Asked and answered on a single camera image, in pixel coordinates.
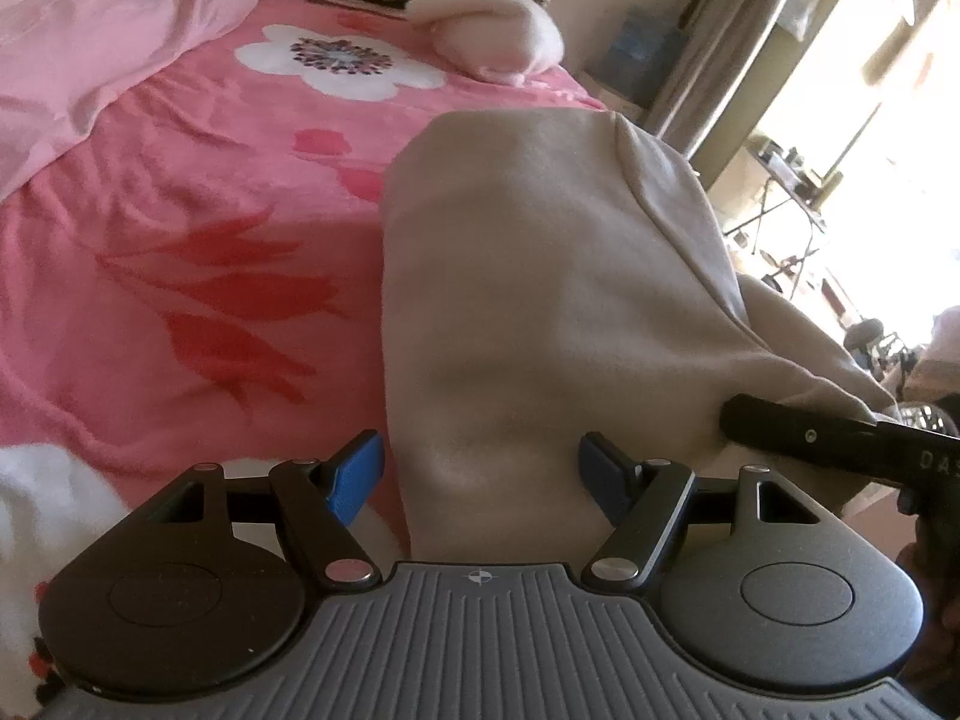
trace table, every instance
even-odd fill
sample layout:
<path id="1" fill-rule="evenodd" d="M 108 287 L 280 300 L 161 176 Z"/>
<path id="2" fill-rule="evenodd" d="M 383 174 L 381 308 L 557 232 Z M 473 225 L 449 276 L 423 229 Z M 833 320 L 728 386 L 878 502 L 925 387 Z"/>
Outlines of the table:
<path id="1" fill-rule="evenodd" d="M 806 242 L 806 248 L 803 250 L 803 256 L 791 258 L 791 259 L 795 259 L 796 265 L 800 266 L 800 269 L 797 271 L 797 275 L 794 278 L 793 289 L 790 290 L 789 299 L 793 300 L 794 295 L 797 293 L 797 287 L 798 285 L 800 285 L 800 279 L 803 277 L 803 267 L 806 264 L 806 260 L 808 260 L 809 257 L 815 255 L 820 250 L 819 247 L 813 248 L 813 240 L 816 237 L 817 232 L 820 232 L 824 236 L 827 234 L 827 223 L 824 222 L 824 218 L 822 217 L 822 215 L 818 214 L 815 210 L 810 208 L 807 200 L 804 200 L 795 191 L 793 191 L 793 189 L 790 186 L 787 185 L 787 183 L 784 181 L 784 177 L 782 177 L 779 173 L 775 172 L 773 168 L 770 166 L 769 162 L 766 162 L 763 159 L 763 157 L 761 157 L 752 148 L 747 148 L 747 153 L 749 153 L 750 156 L 752 156 L 752 158 L 754 158 L 760 164 L 760 167 L 763 167 L 763 170 L 766 170 L 767 176 L 768 176 L 766 182 L 763 184 L 763 196 L 760 199 L 760 213 L 748 218 L 746 221 L 744 221 L 744 223 L 736 225 L 736 227 L 734 227 L 733 229 L 726 230 L 723 233 L 723 236 L 724 238 L 728 238 L 731 235 L 735 235 L 736 233 L 738 233 L 747 225 L 753 224 L 754 222 L 756 222 L 757 232 L 754 234 L 754 249 L 752 250 L 752 253 L 756 254 L 757 243 L 760 241 L 760 225 L 762 225 L 763 223 L 763 217 L 765 217 L 765 215 L 769 213 L 774 212 L 776 209 L 781 208 L 782 206 L 788 204 L 789 202 L 794 202 L 795 204 L 799 205 L 800 208 L 803 209 L 803 213 L 805 213 L 806 219 L 810 224 L 810 237 Z M 770 188 L 775 184 L 776 186 L 779 186 L 786 193 L 787 199 L 782 200 L 781 202 L 774 205 L 772 208 L 767 208 L 767 199 L 770 196 Z M 780 268 L 776 272 L 774 272 L 774 274 L 771 274 L 771 277 L 778 276 L 782 274 L 784 271 L 786 271 L 786 268 Z"/>

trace bed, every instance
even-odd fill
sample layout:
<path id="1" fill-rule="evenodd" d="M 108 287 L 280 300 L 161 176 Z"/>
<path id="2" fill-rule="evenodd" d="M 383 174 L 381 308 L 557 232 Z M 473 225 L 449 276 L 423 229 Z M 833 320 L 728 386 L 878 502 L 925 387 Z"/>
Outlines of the bed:
<path id="1" fill-rule="evenodd" d="M 602 108 L 560 69 L 517 89 L 467 79 L 400 20 L 224 10 L 158 38 L 166 53 L 141 52 L 3 176 L 19 185 L 0 204 L 6 712 L 35 709 L 49 674 L 44 581 L 128 507 L 191 464 L 246 472 L 384 430 L 377 203 L 406 143 L 453 109 Z M 69 69 L 83 40 L 61 48 Z M 371 509 L 402 552 L 389 461 Z"/>

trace gray ribbed surface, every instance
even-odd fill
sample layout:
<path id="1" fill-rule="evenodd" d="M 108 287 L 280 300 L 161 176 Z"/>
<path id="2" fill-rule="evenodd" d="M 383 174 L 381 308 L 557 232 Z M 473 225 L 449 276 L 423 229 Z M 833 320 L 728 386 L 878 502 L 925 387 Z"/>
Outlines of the gray ribbed surface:
<path id="1" fill-rule="evenodd" d="M 147 707 L 70 690 L 43 720 L 931 720 L 892 683 L 829 702 L 752 696 L 697 671 L 642 605 L 560 565 L 399 565 L 329 599 L 287 655 L 216 696 Z"/>

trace crosshair logo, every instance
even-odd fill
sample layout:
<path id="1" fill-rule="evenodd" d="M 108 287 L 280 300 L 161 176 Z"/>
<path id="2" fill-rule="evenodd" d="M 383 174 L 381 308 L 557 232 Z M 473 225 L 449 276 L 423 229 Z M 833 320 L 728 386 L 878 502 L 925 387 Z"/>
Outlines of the crosshair logo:
<path id="1" fill-rule="evenodd" d="M 467 579 L 469 579 L 469 581 L 475 581 L 477 584 L 486 584 L 488 581 L 491 581 L 491 579 L 496 579 L 496 577 L 486 569 L 477 568 L 477 570 L 470 571 L 469 574 L 467 574 Z"/>

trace curtain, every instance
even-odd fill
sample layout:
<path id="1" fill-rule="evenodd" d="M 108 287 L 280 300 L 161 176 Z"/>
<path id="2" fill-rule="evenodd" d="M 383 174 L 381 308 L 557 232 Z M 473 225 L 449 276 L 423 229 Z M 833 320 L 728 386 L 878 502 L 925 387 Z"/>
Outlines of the curtain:
<path id="1" fill-rule="evenodd" d="M 689 39 L 644 129 L 686 158 L 720 117 L 786 0 L 691 0 L 680 17 Z"/>

